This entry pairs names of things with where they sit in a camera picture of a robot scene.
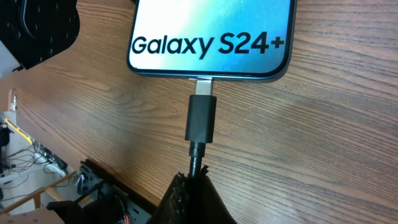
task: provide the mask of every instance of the red wire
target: red wire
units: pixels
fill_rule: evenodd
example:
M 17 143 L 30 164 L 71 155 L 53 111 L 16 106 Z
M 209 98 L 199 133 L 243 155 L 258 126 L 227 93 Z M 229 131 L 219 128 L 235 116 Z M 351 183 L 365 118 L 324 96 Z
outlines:
M 130 218 L 127 215 L 124 215 L 124 222 L 126 222 L 126 224 L 130 224 Z

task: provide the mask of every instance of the smartphone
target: smartphone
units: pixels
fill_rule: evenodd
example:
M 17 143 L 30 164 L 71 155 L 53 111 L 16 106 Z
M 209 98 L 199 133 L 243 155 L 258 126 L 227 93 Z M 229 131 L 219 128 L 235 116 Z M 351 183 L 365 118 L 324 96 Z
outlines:
M 138 0 L 127 54 L 148 77 L 273 82 L 292 54 L 297 0 Z

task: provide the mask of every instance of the wooden table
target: wooden table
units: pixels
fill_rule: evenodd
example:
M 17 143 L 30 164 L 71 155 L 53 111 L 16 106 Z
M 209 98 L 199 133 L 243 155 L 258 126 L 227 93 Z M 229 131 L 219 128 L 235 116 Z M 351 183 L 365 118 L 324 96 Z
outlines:
M 158 204 L 188 172 L 194 82 L 129 71 L 129 0 L 78 11 L 73 46 L 1 88 L 17 88 L 18 125 L 75 169 L 93 159 Z M 396 0 L 300 0 L 285 77 L 214 94 L 204 164 L 238 223 L 398 222 Z

